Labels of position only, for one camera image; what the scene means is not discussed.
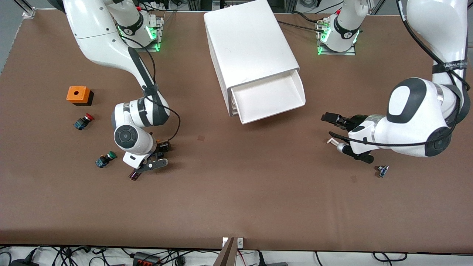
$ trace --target white plastic clip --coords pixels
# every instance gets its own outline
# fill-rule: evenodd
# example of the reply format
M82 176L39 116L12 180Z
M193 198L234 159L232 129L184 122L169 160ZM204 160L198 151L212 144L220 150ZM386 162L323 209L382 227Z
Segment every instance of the white plastic clip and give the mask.
M340 144L340 142L336 141L334 138L330 138L328 141L327 141L327 144L333 144L335 146L337 146L338 144Z

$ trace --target brown tabletop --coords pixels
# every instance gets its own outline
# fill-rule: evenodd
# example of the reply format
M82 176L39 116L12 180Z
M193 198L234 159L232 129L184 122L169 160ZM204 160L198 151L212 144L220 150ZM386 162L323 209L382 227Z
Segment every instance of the brown tabletop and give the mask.
M174 14L153 54L182 126L169 165L136 182L110 114L141 97L137 81L87 60L61 12L23 22L0 75L0 243L219 248L238 236L246 249L473 252L471 117L429 159L378 150L366 164L325 143L343 132L323 113L385 114L398 82L431 77L398 17L367 17L356 56L317 55L313 32L281 26L307 103L241 125L226 112L202 16ZM92 89L93 105L66 101L71 85ZM79 131L86 112L96 120ZM176 126L171 116L148 130L164 140ZM97 168L109 150L119 159ZM390 166L385 178L375 165Z

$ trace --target red wire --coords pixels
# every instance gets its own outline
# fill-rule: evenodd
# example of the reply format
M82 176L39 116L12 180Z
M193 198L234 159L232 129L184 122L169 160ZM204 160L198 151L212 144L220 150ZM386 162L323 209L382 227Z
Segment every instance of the red wire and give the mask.
M243 258L243 255L241 254L240 250L238 251L238 254L240 254L240 258L243 261L243 265L246 266L245 259Z

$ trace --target white box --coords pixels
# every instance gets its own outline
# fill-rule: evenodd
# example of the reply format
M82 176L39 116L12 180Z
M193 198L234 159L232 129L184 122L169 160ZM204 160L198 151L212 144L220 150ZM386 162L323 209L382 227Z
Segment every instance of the white box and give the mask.
M228 114L242 124L306 103L299 65L266 0L204 15Z

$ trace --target orange box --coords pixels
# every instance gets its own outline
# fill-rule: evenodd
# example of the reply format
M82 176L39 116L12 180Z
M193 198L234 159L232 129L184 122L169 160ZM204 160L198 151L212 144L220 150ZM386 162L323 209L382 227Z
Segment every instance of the orange box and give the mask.
M94 92L89 90L86 86L70 86L67 92L66 100L74 105L92 105L94 99Z

